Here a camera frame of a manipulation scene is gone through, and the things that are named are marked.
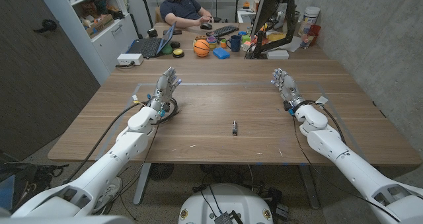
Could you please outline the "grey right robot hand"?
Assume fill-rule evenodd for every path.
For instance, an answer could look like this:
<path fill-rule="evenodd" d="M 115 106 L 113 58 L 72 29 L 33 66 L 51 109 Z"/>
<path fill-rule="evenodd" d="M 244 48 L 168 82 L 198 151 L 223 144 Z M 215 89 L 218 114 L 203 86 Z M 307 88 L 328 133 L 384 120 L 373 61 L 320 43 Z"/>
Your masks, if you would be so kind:
<path fill-rule="evenodd" d="M 271 83 L 275 85 L 284 103 L 284 110 L 296 111 L 301 105 L 305 104 L 294 79 L 283 69 L 275 69 L 272 73 L 273 79 Z"/>

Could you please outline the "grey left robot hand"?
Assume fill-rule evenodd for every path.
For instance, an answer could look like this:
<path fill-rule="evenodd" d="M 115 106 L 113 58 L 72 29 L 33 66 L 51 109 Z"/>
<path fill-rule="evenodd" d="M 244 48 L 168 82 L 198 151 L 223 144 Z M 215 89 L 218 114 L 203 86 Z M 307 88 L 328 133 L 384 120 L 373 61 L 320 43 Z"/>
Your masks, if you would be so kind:
<path fill-rule="evenodd" d="M 175 68 L 169 67 L 158 79 L 155 92 L 149 100 L 149 107 L 160 111 L 173 95 L 174 90 L 181 84 L 177 79 Z"/>

